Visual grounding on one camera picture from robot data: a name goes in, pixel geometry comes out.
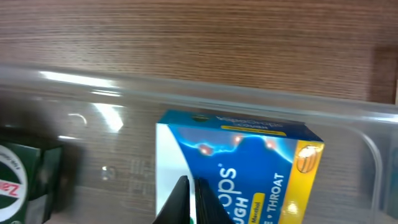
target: box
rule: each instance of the box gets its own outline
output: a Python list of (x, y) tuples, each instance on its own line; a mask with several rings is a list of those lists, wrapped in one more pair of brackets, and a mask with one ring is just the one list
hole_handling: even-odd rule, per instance
[(0, 131), (0, 224), (50, 218), (62, 148), (12, 129)]
[(301, 223), (323, 147), (303, 123), (168, 111), (156, 126), (156, 211), (187, 175), (206, 179), (235, 223)]

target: wooden table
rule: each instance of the wooden table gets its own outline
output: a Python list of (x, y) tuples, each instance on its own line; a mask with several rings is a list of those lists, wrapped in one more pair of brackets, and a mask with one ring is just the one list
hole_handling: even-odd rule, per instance
[[(0, 62), (393, 103), (397, 15), (398, 2), (387, 0), (3, 0)], [(112, 134), (92, 105), (54, 102), (45, 107), (61, 127), (56, 134), (87, 138), (82, 154), (69, 149), (66, 158), (81, 160), (69, 170), (79, 171), (74, 207), (51, 223), (150, 223), (154, 123), (167, 107), (137, 102), (120, 109), (124, 127)], [(11, 111), (24, 104), (14, 103)], [(70, 109), (83, 114), (89, 128), (77, 129), (81, 121), (65, 116)], [(306, 218), (310, 223), (357, 223), (360, 218), (350, 217), (366, 215), (370, 197), (362, 194), (371, 194), (371, 189), (355, 185), (365, 175), (358, 158), (371, 161), (371, 156), (360, 138), (339, 128), (317, 133), (331, 150), (325, 151), (312, 194), (317, 203), (310, 205)], [(348, 156), (339, 159), (345, 152)], [(336, 161), (339, 169), (333, 169)], [(103, 182), (102, 166), (116, 167), (116, 180)], [(341, 170), (358, 179), (346, 178)], [(357, 206), (349, 204), (352, 198), (359, 204), (363, 200), (360, 212), (346, 210)], [(329, 201), (343, 206), (333, 207)]]
[(393, 103), (398, 3), (13, 0), (0, 61)]

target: white circle logo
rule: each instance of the white circle logo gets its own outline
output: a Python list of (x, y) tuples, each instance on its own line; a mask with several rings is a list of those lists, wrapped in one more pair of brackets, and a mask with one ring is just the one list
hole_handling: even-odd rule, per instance
[(15, 199), (9, 205), (0, 208), (0, 222), (3, 222), (14, 216), (23, 206), (27, 195), (27, 176), (25, 167), (18, 156), (4, 146), (0, 146), (0, 163), (6, 165), (19, 181), (16, 183), (0, 179), (0, 197)]

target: blue box top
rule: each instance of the blue box top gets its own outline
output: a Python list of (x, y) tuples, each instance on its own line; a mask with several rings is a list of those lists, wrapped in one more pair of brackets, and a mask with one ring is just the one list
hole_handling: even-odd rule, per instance
[(237, 118), (224, 115), (169, 110), (164, 114), (159, 123), (322, 142), (322, 139), (309, 130), (304, 123), (281, 119)]

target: clear plastic container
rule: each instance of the clear plastic container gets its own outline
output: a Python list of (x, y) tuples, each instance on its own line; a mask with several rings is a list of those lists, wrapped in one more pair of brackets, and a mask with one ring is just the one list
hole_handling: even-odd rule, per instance
[(326, 143), (304, 223), (395, 223), (385, 212), (398, 109), (358, 101), (143, 77), (0, 66), (0, 125), (64, 141), (49, 223), (151, 223), (155, 123), (167, 109), (306, 122)]

